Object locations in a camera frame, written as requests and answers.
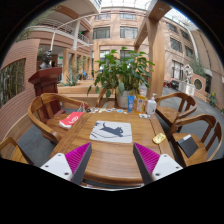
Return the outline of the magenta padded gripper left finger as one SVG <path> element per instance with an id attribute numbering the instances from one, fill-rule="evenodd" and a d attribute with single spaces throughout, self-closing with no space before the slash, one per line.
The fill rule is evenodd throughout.
<path id="1" fill-rule="evenodd" d="M 50 160 L 41 166 L 41 169 L 80 185 L 91 153 L 92 144 L 87 143 L 66 154 L 55 154 Z"/>

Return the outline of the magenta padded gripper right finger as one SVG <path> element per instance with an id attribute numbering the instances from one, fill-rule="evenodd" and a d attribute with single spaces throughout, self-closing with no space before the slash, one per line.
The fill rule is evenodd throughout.
<path id="1" fill-rule="evenodd" d="M 168 154 L 159 155 L 138 143 L 133 144 L 133 154 L 145 185 L 182 169 Z"/>

